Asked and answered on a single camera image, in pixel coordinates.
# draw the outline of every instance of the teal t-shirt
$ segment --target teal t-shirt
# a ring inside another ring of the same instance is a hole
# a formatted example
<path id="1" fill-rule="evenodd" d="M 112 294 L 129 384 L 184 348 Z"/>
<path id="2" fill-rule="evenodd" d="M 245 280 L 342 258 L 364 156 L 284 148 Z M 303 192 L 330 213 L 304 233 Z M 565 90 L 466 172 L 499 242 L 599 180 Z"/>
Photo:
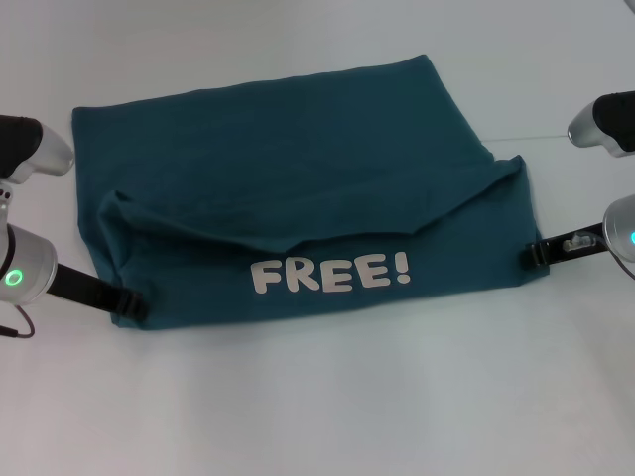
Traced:
<path id="1" fill-rule="evenodd" d="M 525 164 L 495 162 L 427 57 L 73 111 L 100 278 L 174 328 L 519 286 Z"/>

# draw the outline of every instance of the white table surface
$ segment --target white table surface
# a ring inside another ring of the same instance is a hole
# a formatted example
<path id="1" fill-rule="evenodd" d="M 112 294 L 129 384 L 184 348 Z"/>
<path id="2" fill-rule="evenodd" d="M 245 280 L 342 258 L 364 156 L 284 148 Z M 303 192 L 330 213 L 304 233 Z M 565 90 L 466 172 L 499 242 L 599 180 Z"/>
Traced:
<path id="1" fill-rule="evenodd" d="M 0 112 L 70 140 L 79 105 L 427 53 L 481 139 L 554 136 L 635 89 L 633 45 L 621 0 L 0 0 Z M 601 148 L 488 147 L 528 162 L 545 235 L 635 191 L 635 161 Z M 94 273 L 72 174 L 15 192 L 10 221 Z M 520 289 L 257 325 L 127 331 L 54 297 L 28 311 L 36 338 L 0 342 L 3 475 L 635 472 L 635 284 L 607 255 Z"/>

